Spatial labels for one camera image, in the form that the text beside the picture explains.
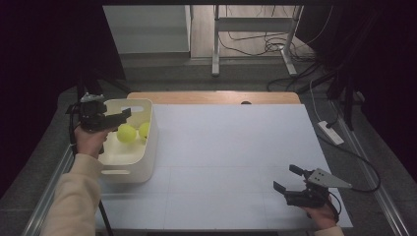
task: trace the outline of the yellow ball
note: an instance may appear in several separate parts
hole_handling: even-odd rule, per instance
[[[139,127],[139,136],[141,137],[141,140],[143,141],[148,139],[149,126],[150,126],[150,123],[145,122]]]
[[[128,124],[122,124],[117,129],[117,139],[125,144],[133,142],[136,139],[136,135],[136,129]]]

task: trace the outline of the ball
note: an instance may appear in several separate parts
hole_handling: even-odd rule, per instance
[[[149,126],[150,126],[150,123],[145,122],[139,127],[139,136],[141,137],[141,140],[143,141],[148,139]]]
[[[122,124],[117,129],[117,140],[124,144],[132,143],[136,139],[136,129],[128,124]]]

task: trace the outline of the beige sleeve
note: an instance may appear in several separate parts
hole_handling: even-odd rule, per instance
[[[71,171],[59,179],[54,201],[40,235],[94,235],[95,212],[100,200],[97,179],[102,164],[86,154],[77,154]]]
[[[343,231],[341,231],[341,228],[339,226],[334,226],[332,228],[323,229],[316,231],[314,233],[315,236],[343,236]]]

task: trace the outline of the power strip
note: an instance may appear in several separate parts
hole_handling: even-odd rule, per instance
[[[322,121],[319,122],[318,125],[320,127],[320,129],[322,129],[323,132],[325,132],[325,134],[328,136],[329,139],[331,139],[331,141],[335,144],[335,145],[340,145],[344,143],[344,140],[337,134],[337,132],[332,128],[328,128],[326,127],[326,124],[328,122],[326,121]]]

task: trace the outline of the white table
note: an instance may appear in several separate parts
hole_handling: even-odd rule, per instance
[[[328,170],[302,104],[156,104],[155,167],[143,184],[104,184],[115,229],[275,231],[312,229],[272,181],[303,190],[289,164]],[[341,199],[337,189],[330,189]],[[344,206],[341,227],[352,227]],[[105,230],[96,215],[97,230]]]

